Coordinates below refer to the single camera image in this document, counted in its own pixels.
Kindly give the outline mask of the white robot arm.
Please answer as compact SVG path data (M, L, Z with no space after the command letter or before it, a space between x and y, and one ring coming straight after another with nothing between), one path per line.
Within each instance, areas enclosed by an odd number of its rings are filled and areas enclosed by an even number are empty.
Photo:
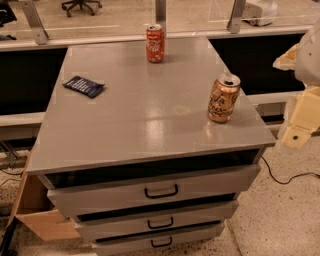
M293 70L305 89L287 102L287 117L281 144L301 148L320 127L320 19L303 35L300 42L278 57L273 67Z

